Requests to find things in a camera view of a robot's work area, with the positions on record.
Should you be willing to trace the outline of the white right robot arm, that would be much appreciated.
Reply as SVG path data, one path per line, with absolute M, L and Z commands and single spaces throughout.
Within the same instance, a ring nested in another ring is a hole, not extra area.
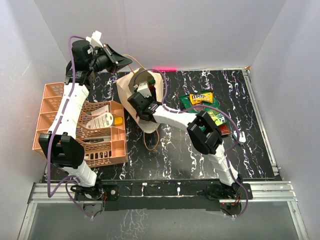
M 169 108 L 139 92 L 133 93 L 127 101 L 140 119 L 170 125 L 188 133 L 193 147 L 208 157 L 219 177 L 220 186 L 208 191 L 208 196 L 216 199 L 239 197 L 243 179 L 228 160 L 222 132 L 208 112 L 189 113 Z

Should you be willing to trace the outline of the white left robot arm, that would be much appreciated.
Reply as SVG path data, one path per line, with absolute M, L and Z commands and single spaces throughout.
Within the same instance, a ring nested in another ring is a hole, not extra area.
M 85 160 L 85 148 L 77 140 L 78 121 L 83 105 L 97 74 L 106 70 L 114 74 L 133 61 L 93 37 L 76 37 L 69 41 L 70 61 L 65 70 L 62 99 L 47 133 L 38 142 L 47 159 L 67 172 L 62 183 L 72 183 L 71 190 L 93 200 L 101 198 L 103 187 L 97 174 Z

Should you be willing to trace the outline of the small white blue clip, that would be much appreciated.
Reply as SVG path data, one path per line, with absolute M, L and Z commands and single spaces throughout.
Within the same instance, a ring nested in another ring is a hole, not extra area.
M 235 140 L 237 140 L 238 139 L 238 135 L 237 135 L 237 132 L 236 131 L 234 131 L 233 133 L 232 133 L 232 137 L 235 139 Z M 239 145 L 244 145 L 245 143 L 246 143 L 246 135 L 245 135 L 245 132 L 244 131 L 240 131 L 239 132 L 239 139 L 238 139 L 238 144 Z

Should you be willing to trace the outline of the brown paper bag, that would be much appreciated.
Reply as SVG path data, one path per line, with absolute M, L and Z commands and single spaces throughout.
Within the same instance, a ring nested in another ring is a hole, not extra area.
M 161 105 L 164 98 L 163 74 L 158 70 L 145 68 L 136 58 L 126 54 L 134 60 L 139 68 L 130 68 L 130 72 L 116 80 L 117 93 L 122 106 L 137 123 L 143 134 L 159 134 L 159 124 L 156 123 L 152 113 Z M 137 92 L 135 85 L 147 81 L 151 97 L 145 98 Z

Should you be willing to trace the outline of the yellow m&m candy bag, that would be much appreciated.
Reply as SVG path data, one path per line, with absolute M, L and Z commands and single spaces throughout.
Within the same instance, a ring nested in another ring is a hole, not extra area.
M 190 93 L 189 100 L 192 105 L 202 104 L 203 102 L 212 104 L 214 102 L 214 96 L 210 91 L 198 92 L 196 94 Z

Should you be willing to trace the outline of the green real cookies bag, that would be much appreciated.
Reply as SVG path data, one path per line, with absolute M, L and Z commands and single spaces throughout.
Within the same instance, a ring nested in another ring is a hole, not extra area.
M 182 106 L 180 107 L 181 110 L 190 109 L 191 107 L 195 107 L 195 108 L 189 110 L 188 112 L 197 114 L 200 111 L 205 111 L 210 115 L 210 117 L 213 119 L 213 121 L 215 122 L 215 124 L 218 127 L 220 125 L 227 123 L 227 119 L 222 113 L 207 107 L 207 106 L 209 106 L 209 107 L 213 107 L 213 108 L 221 110 L 221 107 L 214 96 L 213 96 L 213 103 L 203 102 L 201 104 L 196 104 L 196 105 L 191 104 L 189 94 L 180 96 L 179 100 L 182 104 Z

